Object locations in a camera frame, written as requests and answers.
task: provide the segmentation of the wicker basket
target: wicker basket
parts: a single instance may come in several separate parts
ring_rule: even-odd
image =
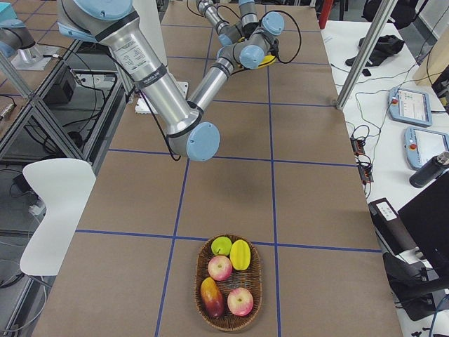
[[[218,318],[211,318],[206,313],[203,302],[201,301],[200,288],[202,281],[209,276],[208,274],[208,263],[214,256],[210,246],[212,241],[217,237],[228,237],[231,242],[235,242],[238,239],[243,239],[248,242],[251,251],[251,261],[250,266],[246,270],[233,270],[230,277],[224,281],[216,281],[218,288],[222,292],[224,300],[224,314]],[[239,317],[233,315],[227,307],[227,296],[229,293],[240,286],[247,288],[253,295],[254,306],[251,312],[244,316]],[[243,237],[232,234],[218,235],[209,239],[201,249],[198,260],[196,262],[196,276],[195,276],[195,301],[198,311],[201,313],[203,318],[216,329],[222,331],[235,331],[242,329],[243,327],[250,324],[257,313],[259,312],[260,305],[262,303],[262,271],[260,268],[260,257],[257,253],[255,247]]]

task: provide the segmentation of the green apple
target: green apple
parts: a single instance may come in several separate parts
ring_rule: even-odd
[[[231,252],[232,242],[228,237],[218,237],[212,241],[212,253],[213,255],[226,255]]]

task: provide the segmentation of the mango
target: mango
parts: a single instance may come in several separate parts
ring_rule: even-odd
[[[231,246],[229,259],[235,270],[246,270],[251,261],[251,251],[248,243],[241,239],[235,241]]]
[[[218,318],[223,315],[223,312],[225,311],[223,295],[212,277],[203,280],[200,293],[201,300],[206,307],[206,312],[209,317]]]

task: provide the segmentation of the yellow fruit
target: yellow fruit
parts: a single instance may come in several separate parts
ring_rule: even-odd
[[[245,270],[248,268],[251,261],[251,251],[248,243],[244,240],[235,241],[232,244],[229,259],[235,270]]]

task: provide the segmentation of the white desk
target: white desk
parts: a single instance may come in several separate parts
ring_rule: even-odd
[[[368,22],[327,22],[326,28],[322,30],[322,36],[329,62],[336,67],[349,71],[350,67],[346,66],[344,62],[346,59],[357,55],[358,41],[366,35],[369,26],[370,23]],[[383,35],[396,35],[401,38],[398,30],[392,24],[385,26],[381,33],[381,36]],[[417,65],[413,66],[414,64],[414,57],[408,48],[404,46],[400,53],[394,57],[387,58],[379,67],[370,67],[369,70],[372,76],[365,77],[361,75],[358,82],[364,83],[356,85],[343,109],[345,119],[348,122],[353,123],[355,126],[368,124],[361,118],[361,113],[356,104],[356,93],[374,93],[378,90],[386,90],[375,95],[358,95],[358,99],[361,102],[361,110],[365,119],[378,126],[385,120],[377,146],[375,146],[377,138],[367,139],[365,146],[366,154],[371,159],[374,159],[374,183],[371,184],[368,202],[386,197],[396,210],[399,210],[421,192],[422,189],[414,188],[408,182],[409,177],[414,173],[408,166],[403,146],[403,134],[409,124],[393,121],[388,115],[386,116],[388,106],[387,91],[394,86],[401,85],[404,81],[412,79],[412,75],[418,68]],[[407,72],[410,68],[412,69],[409,74],[401,74],[393,79],[375,79],[378,77],[392,77],[399,73]],[[341,85],[343,85],[346,77],[347,72],[333,67],[333,78],[338,91],[342,88]],[[426,91],[431,97],[431,110],[444,111],[442,104],[431,88],[418,87],[414,82],[407,82],[402,87]],[[433,113],[432,119],[433,126],[428,129],[449,133],[449,116],[446,113]],[[352,133],[352,130],[352,126],[348,125],[349,134]],[[376,135],[377,132],[378,130],[370,125],[370,134]],[[366,128],[363,128],[356,136],[364,136],[365,134]],[[406,254],[406,258],[411,262],[414,256],[412,254],[407,256]],[[398,310],[398,317],[404,337],[410,337],[416,331],[422,332],[422,336],[428,336],[429,332],[423,331],[422,328],[429,328],[432,316],[413,322],[408,318],[404,310]],[[440,312],[436,320],[434,333],[448,334],[448,327],[449,312]]]

